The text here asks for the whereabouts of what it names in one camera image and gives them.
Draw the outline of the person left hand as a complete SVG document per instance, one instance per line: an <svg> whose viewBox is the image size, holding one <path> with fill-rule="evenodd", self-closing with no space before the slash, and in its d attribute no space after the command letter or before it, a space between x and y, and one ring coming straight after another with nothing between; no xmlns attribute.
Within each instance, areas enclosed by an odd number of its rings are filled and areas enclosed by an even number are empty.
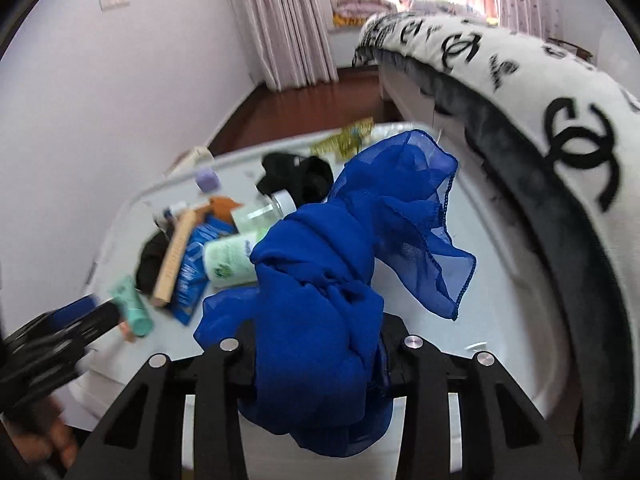
<svg viewBox="0 0 640 480"><path fill-rule="evenodd" d="M56 396L48 396L39 402L49 416L43 424L23 422L15 417L3 419L12 442L27 463L39 463L51 457L58 458L65 469L75 463L78 454L77 441L72 428L62 416L63 404Z"/></svg>

